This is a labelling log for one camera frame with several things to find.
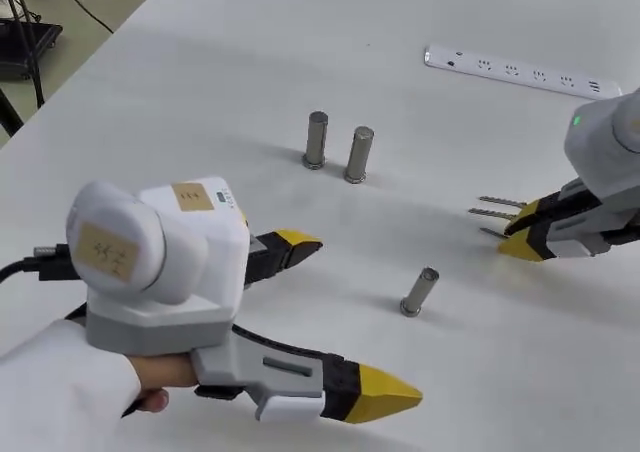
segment white power strip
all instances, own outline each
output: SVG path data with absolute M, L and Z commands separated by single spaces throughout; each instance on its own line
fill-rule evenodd
M 477 52 L 464 52 L 439 45 L 432 45 L 426 50 L 424 63 L 438 69 L 453 70 L 587 99 L 611 99 L 622 93 L 618 84 L 610 80 L 559 72 L 524 62 L 491 57 Z

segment metal rod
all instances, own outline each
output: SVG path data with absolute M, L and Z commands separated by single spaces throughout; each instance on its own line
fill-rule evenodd
M 349 153 L 349 162 L 344 169 L 344 180 L 351 184 L 359 184 L 367 178 L 367 160 L 373 144 L 373 130 L 369 127 L 358 127 L 353 133 L 353 143 Z
M 497 217 L 499 219 L 513 220 L 517 217 L 515 214 L 505 214 L 504 212 L 496 212 L 495 210 L 485 209 L 469 209 L 471 214 L 485 215 L 487 217 Z
M 440 278 L 437 270 L 431 267 L 422 269 L 420 276 L 413 284 L 411 292 L 400 302 L 400 312 L 406 317 L 415 317 L 422 310 L 422 304 Z
M 495 230 L 488 229 L 487 227 L 480 227 L 480 230 L 482 232 L 484 232 L 485 234 L 493 235 L 494 237 L 497 237 L 499 239 L 508 239 L 509 238 L 506 235 L 501 234 L 500 232 L 496 232 Z
M 324 166 L 324 146 L 327 141 L 327 125 L 329 117 L 319 110 L 309 115 L 307 131 L 307 150 L 302 156 L 302 164 L 311 170 L 318 170 Z
M 492 204 L 510 205 L 511 207 L 518 207 L 519 209 L 524 209 L 524 207 L 527 205 L 526 202 L 517 202 L 515 200 L 501 199 L 500 197 L 490 197 L 488 195 L 478 197 L 478 200 L 481 200 L 483 202 L 491 202 Z

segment metal cylinder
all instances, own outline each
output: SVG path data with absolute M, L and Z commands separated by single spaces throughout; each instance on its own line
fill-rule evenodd
M 344 180 L 351 184 L 359 184 L 367 178 L 367 160 L 373 143 L 373 130 L 369 127 L 358 127 L 353 133 L 353 143 L 349 162 L 344 169 Z
M 422 310 L 422 304 L 427 295 L 429 295 L 439 278 L 440 274 L 437 270 L 431 267 L 422 269 L 416 283 L 411 288 L 411 292 L 400 302 L 400 312 L 407 317 L 418 315 Z
M 324 165 L 324 145 L 327 140 L 329 117 L 319 110 L 309 115 L 307 132 L 307 150 L 302 156 L 302 163 L 307 169 L 317 170 Z
M 56 255 L 55 247 L 34 247 L 33 248 L 34 257 L 53 257 L 54 255 Z

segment handwritten label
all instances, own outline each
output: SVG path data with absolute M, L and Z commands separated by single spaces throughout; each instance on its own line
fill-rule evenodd
M 138 244 L 85 222 L 74 255 L 78 262 L 129 283 L 139 253 Z
M 173 193 L 176 194 L 178 205 L 183 212 L 196 210 L 213 210 L 213 203 L 204 189 L 204 185 L 197 182 L 173 184 Z

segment human hand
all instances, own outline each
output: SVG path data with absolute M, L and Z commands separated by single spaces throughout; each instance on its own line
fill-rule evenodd
M 165 387 L 195 387 L 196 373 L 187 354 L 159 357 L 127 357 L 140 380 L 139 410 L 162 412 L 169 405 Z

